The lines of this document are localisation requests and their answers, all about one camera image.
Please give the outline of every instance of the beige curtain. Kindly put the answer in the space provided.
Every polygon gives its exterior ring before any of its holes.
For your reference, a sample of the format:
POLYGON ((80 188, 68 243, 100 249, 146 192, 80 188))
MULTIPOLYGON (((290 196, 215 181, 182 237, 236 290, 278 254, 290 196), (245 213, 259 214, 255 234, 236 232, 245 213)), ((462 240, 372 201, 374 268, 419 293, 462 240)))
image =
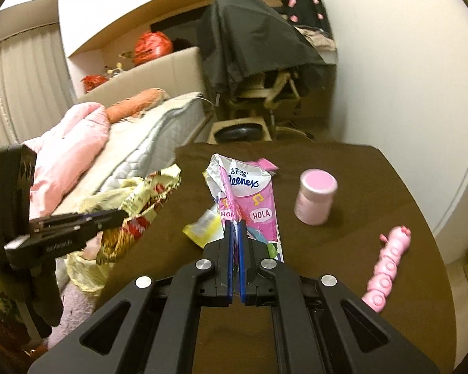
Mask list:
POLYGON ((73 103, 59 24, 0 42, 0 146, 42 135, 73 103))

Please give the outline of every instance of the jar lid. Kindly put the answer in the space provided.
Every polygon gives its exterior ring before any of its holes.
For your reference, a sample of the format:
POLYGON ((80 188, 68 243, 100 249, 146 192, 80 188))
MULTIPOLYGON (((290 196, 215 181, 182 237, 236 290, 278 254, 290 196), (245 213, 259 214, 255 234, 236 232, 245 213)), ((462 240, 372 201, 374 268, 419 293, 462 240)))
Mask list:
POLYGON ((332 194, 338 188, 338 182, 327 171, 311 168, 300 176, 301 184, 315 194, 332 194))

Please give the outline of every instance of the mattress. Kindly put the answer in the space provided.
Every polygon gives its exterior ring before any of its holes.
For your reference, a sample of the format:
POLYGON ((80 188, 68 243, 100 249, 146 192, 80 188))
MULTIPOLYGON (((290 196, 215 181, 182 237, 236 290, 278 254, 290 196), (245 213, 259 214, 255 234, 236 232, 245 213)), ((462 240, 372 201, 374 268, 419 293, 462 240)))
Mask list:
POLYGON ((202 101, 201 93, 184 94, 140 119, 112 125, 106 146, 54 214, 76 212, 90 195, 119 188, 125 178, 145 177, 173 164, 175 148, 188 143, 203 126, 202 101))
POLYGON ((145 177, 175 161, 175 148, 189 142, 205 119, 201 93, 190 96, 181 108, 166 112, 145 139, 113 170, 99 188, 104 192, 119 188, 128 177, 145 177))

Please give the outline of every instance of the black jacket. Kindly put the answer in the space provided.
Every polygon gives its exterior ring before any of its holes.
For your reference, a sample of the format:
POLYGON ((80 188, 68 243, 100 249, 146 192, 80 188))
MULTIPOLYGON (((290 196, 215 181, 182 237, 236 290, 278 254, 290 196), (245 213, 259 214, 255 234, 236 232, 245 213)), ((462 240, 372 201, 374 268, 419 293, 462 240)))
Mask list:
POLYGON ((245 78, 282 69, 298 71, 301 95, 319 85, 320 55, 262 0, 215 0, 200 19, 197 41, 217 93, 233 96, 245 78))

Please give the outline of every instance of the brown tablecloth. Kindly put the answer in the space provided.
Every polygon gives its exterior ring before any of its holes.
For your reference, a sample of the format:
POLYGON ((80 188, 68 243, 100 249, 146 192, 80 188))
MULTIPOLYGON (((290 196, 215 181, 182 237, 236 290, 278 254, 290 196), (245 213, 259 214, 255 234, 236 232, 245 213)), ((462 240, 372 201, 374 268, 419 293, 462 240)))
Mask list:
MULTIPOLYGON (((115 266, 99 305, 138 276, 171 276, 201 257, 202 250, 182 228, 212 205, 201 173, 217 152, 240 161, 266 157, 280 168, 273 189, 283 253, 285 262, 302 276, 333 274, 362 296, 382 247, 378 236, 396 225, 408 226, 411 247, 402 258, 382 316, 443 374, 452 372, 456 321, 442 258, 404 183, 380 151, 368 146, 236 142, 178 149, 181 187, 139 243, 115 266), (308 168, 322 168, 338 181, 330 218, 320 227, 303 224, 293 212, 300 174, 308 168)), ((270 311, 239 303, 229 308, 203 308, 193 372, 276 373, 270 311)))

